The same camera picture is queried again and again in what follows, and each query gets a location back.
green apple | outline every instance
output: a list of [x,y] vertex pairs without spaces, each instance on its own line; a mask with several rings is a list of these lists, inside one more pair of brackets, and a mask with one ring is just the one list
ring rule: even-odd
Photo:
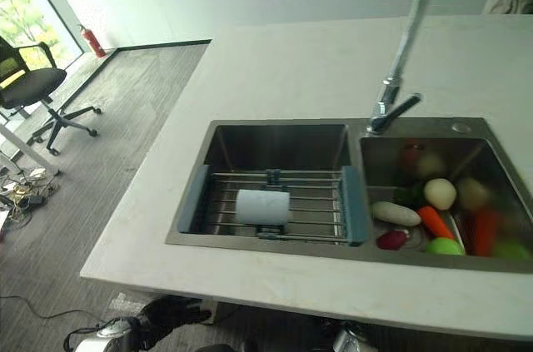
[[457,241],[449,238],[435,238],[427,247],[426,252],[436,255],[464,255],[463,249]]

carrot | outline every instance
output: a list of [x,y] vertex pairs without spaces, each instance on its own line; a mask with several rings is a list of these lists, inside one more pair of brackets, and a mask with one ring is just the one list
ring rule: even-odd
[[474,255],[489,256],[496,240],[498,222],[497,212],[491,209],[482,209],[474,216],[473,242]]
[[450,229],[446,227],[444,221],[442,221],[439,213],[432,206],[424,206],[418,210],[418,215],[422,219],[422,223],[427,230],[431,232],[435,237],[449,238],[455,240],[456,238],[451,234]]

tree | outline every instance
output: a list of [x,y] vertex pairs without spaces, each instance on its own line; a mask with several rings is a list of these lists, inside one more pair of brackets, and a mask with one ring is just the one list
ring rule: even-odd
[[[43,20],[38,5],[32,0],[0,0],[0,36],[15,46],[45,42],[58,61],[70,55],[59,42],[52,27]],[[30,67],[42,66],[42,55],[37,51],[23,51]]]

dish rack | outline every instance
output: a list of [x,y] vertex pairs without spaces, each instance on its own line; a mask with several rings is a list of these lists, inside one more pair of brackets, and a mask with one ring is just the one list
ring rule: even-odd
[[[241,189],[289,192],[291,218],[287,225],[236,222]],[[360,245],[369,236],[363,195],[353,166],[339,171],[214,171],[203,165],[182,203],[177,229],[192,234]]]

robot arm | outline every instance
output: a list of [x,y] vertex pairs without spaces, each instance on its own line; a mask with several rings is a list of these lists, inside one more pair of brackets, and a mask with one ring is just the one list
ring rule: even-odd
[[78,329],[70,333],[63,343],[65,352],[72,352],[70,336],[96,335],[84,339],[76,352],[134,352],[149,350],[159,340],[182,325],[201,323],[211,312],[200,310],[200,300],[166,295],[146,305],[137,316],[118,317],[105,325]]

